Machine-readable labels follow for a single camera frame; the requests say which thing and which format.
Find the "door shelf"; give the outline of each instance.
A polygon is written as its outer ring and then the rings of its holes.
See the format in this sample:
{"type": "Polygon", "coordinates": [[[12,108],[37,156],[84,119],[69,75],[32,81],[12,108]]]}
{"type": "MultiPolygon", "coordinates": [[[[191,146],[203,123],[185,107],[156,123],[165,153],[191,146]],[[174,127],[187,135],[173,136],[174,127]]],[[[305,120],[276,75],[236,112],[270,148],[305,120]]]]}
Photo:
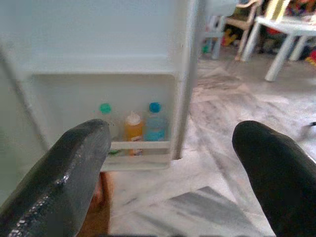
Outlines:
{"type": "Polygon", "coordinates": [[[112,150],[127,150],[127,149],[169,149],[169,141],[161,142],[112,142],[112,150]]]}
{"type": "Polygon", "coordinates": [[[134,157],[108,156],[101,168],[101,171],[166,169],[170,166],[170,160],[170,154],[134,157]]]}

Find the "table leg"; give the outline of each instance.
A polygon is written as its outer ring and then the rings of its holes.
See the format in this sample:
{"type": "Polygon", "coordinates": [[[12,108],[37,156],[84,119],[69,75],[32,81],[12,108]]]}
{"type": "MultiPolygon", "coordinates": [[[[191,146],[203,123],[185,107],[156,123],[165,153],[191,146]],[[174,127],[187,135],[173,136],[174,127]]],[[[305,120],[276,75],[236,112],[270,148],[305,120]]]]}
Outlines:
{"type": "Polygon", "coordinates": [[[241,60],[243,62],[246,62],[249,60],[250,54],[252,53],[253,48],[255,47],[256,39],[257,39],[257,36],[259,34],[259,30],[260,30],[260,24],[258,22],[256,22],[252,31],[251,31],[246,48],[245,48],[245,50],[242,54],[242,57],[241,57],[241,60]]]}
{"type": "Polygon", "coordinates": [[[286,60],[289,50],[291,49],[291,46],[294,41],[293,35],[288,35],[277,54],[275,60],[273,61],[272,65],[270,66],[270,69],[265,77],[268,81],[275,81],[277,74],[279,73],[281,67],[283,66],[284,61],[286,60]]]}
{"type": "Polygon", "coordinates": [[[295,48],[290,56],[291,61],[297,61],[300,58],[307,38],[308,38],[307,36],[300,37],[300,39],[298,40],[298,42],[297,42],[297,44],[296,44],[296,46],[295,46],[295,48]]]}

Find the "white bottle cap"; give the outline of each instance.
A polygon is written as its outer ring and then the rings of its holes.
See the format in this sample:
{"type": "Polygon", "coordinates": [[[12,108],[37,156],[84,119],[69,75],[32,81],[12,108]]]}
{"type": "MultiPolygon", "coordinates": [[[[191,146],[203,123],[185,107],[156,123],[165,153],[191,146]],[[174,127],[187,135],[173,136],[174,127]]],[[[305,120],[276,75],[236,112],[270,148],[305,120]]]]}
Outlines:
{"type": "Polygon", "coordinates": [[[141,122],[140,116],[132,111],[130,112],[130,115],[127,116],[126,122],[131,126],[138,125],[141,122]]]}

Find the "chair leg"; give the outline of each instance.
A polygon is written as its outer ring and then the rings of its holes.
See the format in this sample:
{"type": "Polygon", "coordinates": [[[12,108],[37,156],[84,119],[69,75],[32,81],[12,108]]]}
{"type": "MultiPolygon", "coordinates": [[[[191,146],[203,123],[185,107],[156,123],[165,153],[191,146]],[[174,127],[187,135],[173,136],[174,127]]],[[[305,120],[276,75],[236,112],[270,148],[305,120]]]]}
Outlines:
{"type": "Polygon", "coordinates": [[[214,48],[213,48],[212,59],[218,59],[219,50],[221,48],[221,42],[222,42],[222,37],[217,38],[217,41],[216,41],[214,48]]]}
{"type": "Polygon", "coordinates": [[[239,49],[238,49],[238,52],[237,52],[237,56],[235,57],[235,60],[237,60],[237,61],[240,60],[241,54],[243,52],[243,49],[245,48],[245,45],[247,43],[248,33],[249,33],[249,30],[245,30],[242,33],[242,37],[241,37],[239,49]]]}

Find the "blue bottle cap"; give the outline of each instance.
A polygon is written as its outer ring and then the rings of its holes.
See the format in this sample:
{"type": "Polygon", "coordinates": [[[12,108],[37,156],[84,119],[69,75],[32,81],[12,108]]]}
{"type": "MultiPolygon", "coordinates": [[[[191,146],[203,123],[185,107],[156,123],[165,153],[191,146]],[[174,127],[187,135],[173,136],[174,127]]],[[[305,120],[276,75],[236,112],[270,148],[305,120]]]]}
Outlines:
{"type": "Polygon", "coordinates": [[[152,113],[158,113],[160,109],[161,109],[161,105],[158,102],[153,102],[153,103],[150,103],[149,105],[149,111],[152,113]]]}

